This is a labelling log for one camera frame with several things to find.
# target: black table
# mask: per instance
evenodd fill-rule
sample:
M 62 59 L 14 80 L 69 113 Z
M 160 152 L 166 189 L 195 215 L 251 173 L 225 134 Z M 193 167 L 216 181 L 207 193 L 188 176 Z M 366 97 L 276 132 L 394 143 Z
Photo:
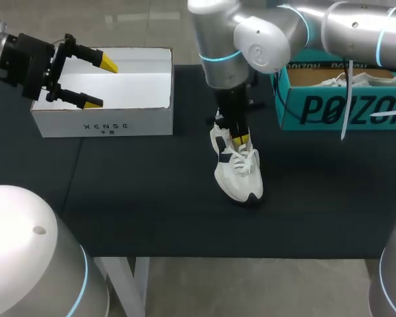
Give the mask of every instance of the black table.
M 42 139 L 28 103 L 0 95 L 0 183 L 44 197 L 92 256 L 379 257 L 396 223 L 396 131 L 281 131 L 269 78 L 253 93 L 267 103 L 249 116 L 258 209 L 216 185 L 198 65 L 176 67 L 174 136 Z

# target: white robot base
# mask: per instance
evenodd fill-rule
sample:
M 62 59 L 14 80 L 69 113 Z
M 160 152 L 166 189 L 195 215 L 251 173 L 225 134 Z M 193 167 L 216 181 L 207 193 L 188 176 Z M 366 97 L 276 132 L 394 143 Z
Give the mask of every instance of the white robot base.
M 36 194 L 0 186 L 0 317 L 107 317 L 100 271 Z

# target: table leg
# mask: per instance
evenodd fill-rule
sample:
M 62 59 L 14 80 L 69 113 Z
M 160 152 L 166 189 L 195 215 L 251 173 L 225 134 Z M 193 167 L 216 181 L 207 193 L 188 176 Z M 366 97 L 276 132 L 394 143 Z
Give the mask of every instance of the table leg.
M 143 300 L 144 307 L 147 302 L 149 270 L 150 270 L 149 257 L 142 257 L 136 259 L 135 272 L 133 274 L 133 277 L 137 284 L 139 296 L 141 296 Z
M 100 258 L 100 261 L 107 271 L 126 316 L 145 317 L 144 297 L 139 293 L 127 258 Z

